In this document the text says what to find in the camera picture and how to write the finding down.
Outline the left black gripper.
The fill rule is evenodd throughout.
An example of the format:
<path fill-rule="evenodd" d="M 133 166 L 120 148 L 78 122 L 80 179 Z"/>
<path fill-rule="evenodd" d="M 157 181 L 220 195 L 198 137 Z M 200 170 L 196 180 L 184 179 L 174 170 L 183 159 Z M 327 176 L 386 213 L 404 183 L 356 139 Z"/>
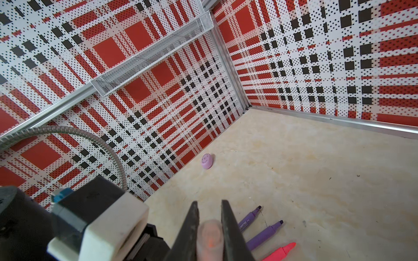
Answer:
<path fill-rule="evenodd" d="M 157 234 L 155 225 L 147 224 L 124 261 L 163 261 L 170 247 Z"/>

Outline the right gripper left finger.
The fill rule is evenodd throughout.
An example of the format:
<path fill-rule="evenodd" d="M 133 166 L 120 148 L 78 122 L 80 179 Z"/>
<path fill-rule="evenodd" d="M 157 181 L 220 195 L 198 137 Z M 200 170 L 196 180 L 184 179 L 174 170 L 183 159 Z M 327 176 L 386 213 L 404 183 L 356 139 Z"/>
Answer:
<path fill-rule="evenodd" d="M 177 235 L 173 247 L 165 256 L 165 261 L 196 261 L 197 234 L 199 227 L 198 202 L 193 201 Z"/>

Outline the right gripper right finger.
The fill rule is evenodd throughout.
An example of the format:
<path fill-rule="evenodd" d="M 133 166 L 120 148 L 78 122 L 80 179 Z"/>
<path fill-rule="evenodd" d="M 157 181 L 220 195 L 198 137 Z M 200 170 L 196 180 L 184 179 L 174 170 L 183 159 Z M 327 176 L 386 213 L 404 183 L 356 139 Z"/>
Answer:
<path fill-rule="evenodd" d="M 224 261 L 255 261 L 239 230 L 229 201 L 222 200 L 221 222 L 224 236 Z"/>

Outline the purple marker pen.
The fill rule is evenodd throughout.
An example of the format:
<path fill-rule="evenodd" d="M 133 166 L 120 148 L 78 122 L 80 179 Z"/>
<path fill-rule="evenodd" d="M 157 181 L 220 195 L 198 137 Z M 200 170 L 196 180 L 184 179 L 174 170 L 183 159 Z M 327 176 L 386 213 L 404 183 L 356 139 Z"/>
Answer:
<path fill-rule="evenodd" d="M 241 232 L 244 232 L 256 219 L 260 213 L 262 206 L 256 207 L 253 211 L 249 212 L 239 223 L 239 229 Z"/>
<path fill-rule="evenodd" d="M 284 221 L 280 220 L 279 222 L 266 227 L 263 231 L 258 233 L 256 236 L 251 238 L 247 243 L 246 246 L 250 251 L 257 249 L 271 237 L 273 237 L 279 228 L 283 225 Z"/>

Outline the clear pen cap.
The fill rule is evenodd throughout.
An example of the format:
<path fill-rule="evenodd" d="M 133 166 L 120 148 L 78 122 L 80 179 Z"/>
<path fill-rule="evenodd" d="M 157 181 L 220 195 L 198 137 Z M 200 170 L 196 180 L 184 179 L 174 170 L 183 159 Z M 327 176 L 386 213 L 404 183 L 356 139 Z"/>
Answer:
<path fill-rule="evenodd" d="M 197 261 L 222 261 L 224 236 L 219 220 L 207 220 L 199 225 L 197 232 Z"/>

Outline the pink marker pen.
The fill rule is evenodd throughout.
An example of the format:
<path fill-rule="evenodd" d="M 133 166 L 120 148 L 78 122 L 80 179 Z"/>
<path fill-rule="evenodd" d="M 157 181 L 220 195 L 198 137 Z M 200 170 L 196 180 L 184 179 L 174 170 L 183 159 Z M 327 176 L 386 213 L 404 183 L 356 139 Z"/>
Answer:
<path fill-rule="evenodd" d="M 284 247 L 278 248 L 269 256 L 265 257 L 262 261 L 282 261 L 284 260 L 287 255 L 295 248 L 297 243 L 289 243 Z"/>

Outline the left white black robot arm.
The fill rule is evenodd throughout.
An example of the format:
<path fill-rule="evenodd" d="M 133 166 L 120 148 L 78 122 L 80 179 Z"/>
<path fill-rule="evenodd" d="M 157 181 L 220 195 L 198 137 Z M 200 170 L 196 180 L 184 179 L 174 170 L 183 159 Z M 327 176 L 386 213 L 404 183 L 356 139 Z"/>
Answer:
<path fill-rule="evenodd" d="M 1 138 L 1 150 L 22 142 L 28 145 L 37 137 L 56 133 L 71 139 L 80 136 L 91 141 L 81 152 L 76 152 L 75 164 L 63 161 L 61 155 L 43 141 L 27 150 L 27 161 L 38 170 L 50 170 L 52 175 L 41 175 L 48 182 L 63 176 L 60 184 L 70 182 L 80 173 L 80 167 L 92 170 L 99 166 L 98 160 L 106 163 L 99 172 L 107 179 L 127 181 L 135 168 L 145 163 L 149 154 L 141 143 L 126 135 L 121 137 L 114 130 L 99 138 L 89 132 L 62 126 L 44 126 L 16 132 Z M 15 174 L 7 166 L 1 167 L 1 260 L 3 261 L 49 261 L 52 257 L 46 246 L 53 238 L 51 217 L 41 206 L 50 195 L 48 189 L 41 188 L 38 182 L 30 185 L 28 181 Z"/>

